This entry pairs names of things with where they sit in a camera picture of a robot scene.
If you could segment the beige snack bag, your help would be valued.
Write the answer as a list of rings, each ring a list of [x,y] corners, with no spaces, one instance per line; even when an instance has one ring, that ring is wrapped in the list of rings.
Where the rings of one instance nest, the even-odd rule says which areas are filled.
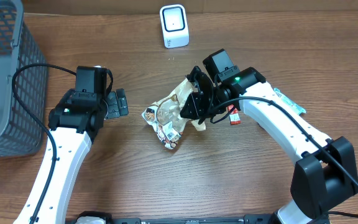
[[[153,102],[142,113],[146,123],[153,127],[159,141],[167,149],[177,146],[187,122],[190,121],[197,131],[206,129],[204,122],[198,124],[198,120],[180,116],[180,111],[193,90],[193,85],[184,79],[168,96]]]

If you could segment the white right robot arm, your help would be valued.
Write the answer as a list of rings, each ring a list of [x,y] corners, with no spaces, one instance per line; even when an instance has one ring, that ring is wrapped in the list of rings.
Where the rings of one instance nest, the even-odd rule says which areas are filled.
[[[182,118],[203,122],[237,109],[266,130],[294,165],[289,204],[272,223],[328,223],[333,208],[358,193],[353,145],[331,139],[308,124],[274,92],[265,77],[249,67],[240,70],[223,49],[195,66],[186,79],[197,89],[181,109]]]

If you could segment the teal snack packet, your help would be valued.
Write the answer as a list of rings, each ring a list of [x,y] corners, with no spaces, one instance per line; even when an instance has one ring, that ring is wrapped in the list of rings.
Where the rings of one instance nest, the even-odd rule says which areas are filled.
[[[278,88],[273,89],[275,94],[288,105],[297,115],[306,114],[306,110],[284,95]]]

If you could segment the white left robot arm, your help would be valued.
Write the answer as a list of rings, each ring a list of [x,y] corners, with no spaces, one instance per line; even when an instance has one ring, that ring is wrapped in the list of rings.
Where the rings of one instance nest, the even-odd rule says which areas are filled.
[[[47,145],[30,195],[16,223],[65,223],[78,171],[107,119],[128,115],[123,89],[112,90],[108,68],[77,67],[75,87],[50,111],[48,125],[30,117],[46,133]]]

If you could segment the red stick packet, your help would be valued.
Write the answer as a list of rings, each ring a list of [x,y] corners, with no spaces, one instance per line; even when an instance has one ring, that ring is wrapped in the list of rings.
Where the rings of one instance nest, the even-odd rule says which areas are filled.
[[[238,109],[234,105],[229,105],[227,107],[227,109],[229,111],[230,125],[241,124],[241,119],[240,119],[240,116],[239,116]]]

